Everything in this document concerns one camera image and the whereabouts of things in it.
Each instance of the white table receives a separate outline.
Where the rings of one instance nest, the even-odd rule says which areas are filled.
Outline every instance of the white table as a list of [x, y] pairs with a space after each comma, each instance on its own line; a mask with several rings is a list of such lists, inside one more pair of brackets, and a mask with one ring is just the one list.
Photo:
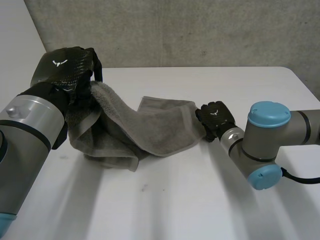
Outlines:
[[[28, 87], [45, 50], [22, 1], [0, 1], [0, 11], [2, 109]], [[242, 128], [258, 101], [320, 108], [282, 67], [117, 68], [103, 77], [133, 109], [144, 95], [199, 107], [221, 100]], [[317, 146], [286, 147], [277, 163], [318, 177], [319, 153]], [[319, 200], [320, 185], [288, 179], [253, 190], [217, 141], [149, 157], [136, 172], [98, 167], [65, 142], [51, 151], [3, 240], [317, 240]]]

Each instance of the gray towel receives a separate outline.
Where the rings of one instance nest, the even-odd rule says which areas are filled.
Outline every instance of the gray towel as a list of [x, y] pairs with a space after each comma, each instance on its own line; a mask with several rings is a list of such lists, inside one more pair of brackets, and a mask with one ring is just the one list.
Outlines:
[[95, 107], [67, 114], [69, 140], [105, 167], [134, 172], [149, 154], [171, 156], [206, 135], [192, 101], [145, 96], [135, 111], [104, 83], [92, 81], [91, 93], [98, 103]]

